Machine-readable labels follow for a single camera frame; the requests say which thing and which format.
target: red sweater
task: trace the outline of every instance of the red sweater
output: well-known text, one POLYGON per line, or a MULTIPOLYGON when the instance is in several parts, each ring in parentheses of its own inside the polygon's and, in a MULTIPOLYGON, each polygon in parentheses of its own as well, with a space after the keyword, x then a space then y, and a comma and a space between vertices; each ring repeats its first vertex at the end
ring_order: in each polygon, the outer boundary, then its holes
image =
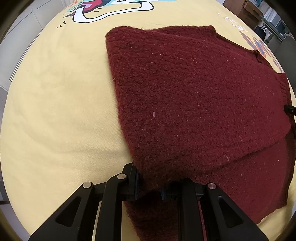
POLYGON ((141 240, 177 240, 175 203, 153 190, 215 182, 255 222, 287 203, 295 163, 285 74, 212 26, 106 35, 119 122, 143 185, 128 213, 141 240))

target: colorful print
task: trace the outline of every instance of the colorful print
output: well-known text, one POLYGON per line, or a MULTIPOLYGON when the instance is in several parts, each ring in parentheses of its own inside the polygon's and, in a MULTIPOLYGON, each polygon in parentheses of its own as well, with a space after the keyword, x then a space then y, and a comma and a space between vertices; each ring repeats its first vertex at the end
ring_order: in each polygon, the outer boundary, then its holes
POLYGON ((65 17, 72 17, 74 22, 78 23, 91 23, 94 21, 101 20, 103 18, 106 18, 111 15, 120 14, 120 13, 126 13, 126 12, 136 12, 136 11, 150 11, 154 9, 154 6, 152 2, 156 1, 176 1, 176 0, 74 0, 70 8, 67 12, 71 12, 65 17), (121 10, 113 11, 113 12, 107 12, 102 15, 99 15, 95 18, 87 18, 85 16, 85 13, 87 12, 99 12, 99 10, 102 7, 111 6, 115 4, 125 4, 121 10), (132 5, 131 4, 137 4, 138 8, 129 8, 132 5))
POLYGON ((275 66, 280 70, 281 73, 283 73, 283 69, 281 68, 281 65, 277 61, 277 59, 274 57, 270 49, 265 45, 265 43, 261 39, 257 39, 253 37, 254 42, 243 32, 240 31, 240 34, 242 37, 246 40, 246 42, 251 46, 252 49, 257 49, 263 57, 266 58, 266 54, 270 57, 272 57, 272 61, 275 64, 275 66))
POLYGON ((238 25, 237 22, 235 20, 233 20, 232 18, 225 16, 224 19, 226 20, 226 22, 230 22, 232 24, 232 26, 237 27, 239 30, 247 32, 247 30, 244 27, 238 25))

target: yellow fabric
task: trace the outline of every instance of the yellow fabric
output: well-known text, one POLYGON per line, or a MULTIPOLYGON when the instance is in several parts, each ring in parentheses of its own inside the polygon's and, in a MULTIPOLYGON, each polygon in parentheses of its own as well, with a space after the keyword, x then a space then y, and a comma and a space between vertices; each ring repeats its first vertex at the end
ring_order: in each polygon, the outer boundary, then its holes
MULTIPOLYGON (((64 18, 79 3, 74 4, 46 26, 24 57, 5 106, 1 167, 14 211, 30 234, 83 182, 105 182, 132 161, 118 123, 108 67, 105 35, 109 30, 213 25, 220 35, 248 49, 253 48, 241 33, 253 43, 253 37, 259 39, 215 0, 150 1, 143 6, 151 4, 154 9, 107 14, 90 23, 64 18)), ((141 6, 120 3, 85 13, 85 17, 141 6)), ((266 58, 281 72, 273 55, 266 58)), ((289 220, 295 199, 293 178, 288 205, 259 224, 270 240, 289 220)), ((138 239, 124 209, 123 241, 138 239)))

